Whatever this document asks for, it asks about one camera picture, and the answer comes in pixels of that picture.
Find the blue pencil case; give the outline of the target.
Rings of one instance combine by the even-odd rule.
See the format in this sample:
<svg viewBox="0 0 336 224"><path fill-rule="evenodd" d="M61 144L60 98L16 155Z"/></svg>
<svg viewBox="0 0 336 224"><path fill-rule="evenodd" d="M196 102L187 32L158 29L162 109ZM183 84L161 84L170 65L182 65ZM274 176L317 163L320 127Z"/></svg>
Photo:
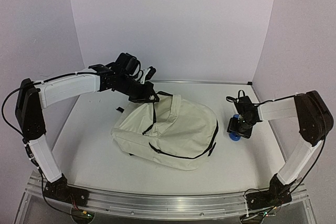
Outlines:
<svg viewBox="0 0 336 224"><path fill-rule="evenodd" d="M239 115L238 114L234 114L233 117L229 120L227 132L229 133L229 137L231 138L231 140L235 142L240 140L241 135L239 133Z"/></svg>

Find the cream canvas backpack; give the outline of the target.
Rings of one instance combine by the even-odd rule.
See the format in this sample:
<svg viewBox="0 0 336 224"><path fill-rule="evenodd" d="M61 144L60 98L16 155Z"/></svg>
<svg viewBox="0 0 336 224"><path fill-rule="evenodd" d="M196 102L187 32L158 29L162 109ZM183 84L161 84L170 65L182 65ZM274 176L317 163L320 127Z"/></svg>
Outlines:
<svg viewBox="0 0 336 224"><path fill-rule="evenodd" d="M216 146L219 130L215 113L179 94L157 93L159 102L130 102L111 130L119 148L179 170L196 170Z"/></svg>

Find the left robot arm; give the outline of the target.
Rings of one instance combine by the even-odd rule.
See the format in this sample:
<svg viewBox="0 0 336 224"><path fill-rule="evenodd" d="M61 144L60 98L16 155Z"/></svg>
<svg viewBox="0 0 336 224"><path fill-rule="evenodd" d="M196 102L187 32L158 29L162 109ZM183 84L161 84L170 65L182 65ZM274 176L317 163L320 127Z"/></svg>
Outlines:
<svg viewBox="0 0 336 224"><path fill-rule="evenodd" d="M27 78L6 96L1 116L22 137L30 161L51 183L51 193L67 200L71 192L60 181L63 174L47 140L46 111L60 102L109 90L122 93L130 102L156 103L159 97L150 81L155 73L153 66L142 68L137 57L121 53L106 65L95 64L45 80Z"/></svg>

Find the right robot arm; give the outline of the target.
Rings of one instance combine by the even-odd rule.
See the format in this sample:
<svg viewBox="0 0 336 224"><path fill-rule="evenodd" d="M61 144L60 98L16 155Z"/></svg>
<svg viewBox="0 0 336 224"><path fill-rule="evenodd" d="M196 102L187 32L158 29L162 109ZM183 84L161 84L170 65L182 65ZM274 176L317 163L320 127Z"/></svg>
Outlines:
<svg viewBox="0 0 336 224"><path fill-rule="evenodd" d="M230 138L246 138L252 135L256 124L293 119L298 126L298 140L283 167L275 178L282 185L293 183L312 157L313 153L333 129L334 119L318 91L298 93L283 98L253 103L243 90L236 98L227 96L236 114L229 120L227 132Z"/></svg>

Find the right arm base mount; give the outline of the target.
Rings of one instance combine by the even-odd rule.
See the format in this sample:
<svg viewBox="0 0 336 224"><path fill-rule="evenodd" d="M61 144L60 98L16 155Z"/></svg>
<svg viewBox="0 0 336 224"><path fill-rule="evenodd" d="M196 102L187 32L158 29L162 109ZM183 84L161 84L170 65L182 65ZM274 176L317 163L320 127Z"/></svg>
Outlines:
<svg viewBox="0 0 336 224"><path fill-rule="evenodd" d="M269 183L269 188L265 191L258 190L255 193L248 193L244 196L247 200L249 210L258 210L269 207L279 207L292 201L290 194L290 184L282 184L275 174Z"/></svg>

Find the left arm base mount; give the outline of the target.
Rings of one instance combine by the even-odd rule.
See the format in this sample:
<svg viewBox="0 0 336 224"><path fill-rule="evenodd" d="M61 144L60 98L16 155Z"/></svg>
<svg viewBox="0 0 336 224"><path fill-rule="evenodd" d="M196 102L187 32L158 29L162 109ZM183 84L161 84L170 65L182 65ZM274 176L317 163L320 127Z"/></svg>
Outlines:
<svg viewBox="0 0 336 224"><path fill-rule="evenodd" d="M89 191L68 185L67 178L62 174L58 180L46 182L43 195L49 199L72 204L76 208L87 205Z"/></svg>

